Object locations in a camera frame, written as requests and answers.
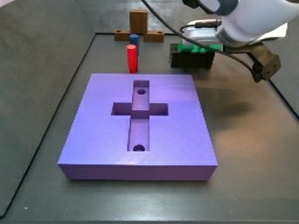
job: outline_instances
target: green object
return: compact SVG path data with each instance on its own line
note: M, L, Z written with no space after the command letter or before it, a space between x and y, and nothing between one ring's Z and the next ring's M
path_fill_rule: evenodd
M208 47L214 48L215 50L220 49L220 45L208 45ZM178 45L178 52L179 53L210 53L211 50L196 45L184 45L183 42L180 42L180 44Z

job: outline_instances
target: cross-shaped slot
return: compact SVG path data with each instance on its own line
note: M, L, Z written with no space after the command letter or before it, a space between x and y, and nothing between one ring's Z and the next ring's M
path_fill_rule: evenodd
M132 103L115 102L112 116L131 116L128 151L150 151L150 116L168 116L167 103L150 103L150 80L135 80Z

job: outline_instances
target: black object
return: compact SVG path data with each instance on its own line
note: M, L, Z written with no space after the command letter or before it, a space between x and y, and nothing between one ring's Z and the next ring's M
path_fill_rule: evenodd
M215 52L178 52L178 44L171 44L171 67L211 68Z
M246 53L254 60L252 73L255 82L268 81L282 67L279 56L271 53L263 43L246 45L240 48L223 46L226 53Z

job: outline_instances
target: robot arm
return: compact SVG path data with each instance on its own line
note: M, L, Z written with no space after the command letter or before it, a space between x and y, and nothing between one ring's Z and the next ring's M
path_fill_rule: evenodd
M183 3L220 16L212 28L204 25L196 28L196 24L211 24L211 20L190 22L194 27L184 30L183 36L204 45L222 43L226 53L246 53L255 63L255 81L268 80L280 68L280 59L260 42L286 36L287 22L299 15L299 0L183 0Z
M264 39L282 38L286 35L286 23L299 15L299 0L195 1L198 3L192 4L192 8L200 6L208 13L220 16L220 24L214 31L210 31L210 39L234 48ZM194 29L186 31L187 37L191 33L190 38L204 42L204 37L200 34L195 35Z

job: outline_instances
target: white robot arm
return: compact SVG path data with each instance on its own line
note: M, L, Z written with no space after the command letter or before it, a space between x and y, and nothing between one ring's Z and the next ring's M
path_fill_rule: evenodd
M183 0L188 5L192 0ZM242 47L286 35L286 23L299 15L299 0L194 0L207 12L220 16L216 28L186 29L184 36L200 43L220 42Z

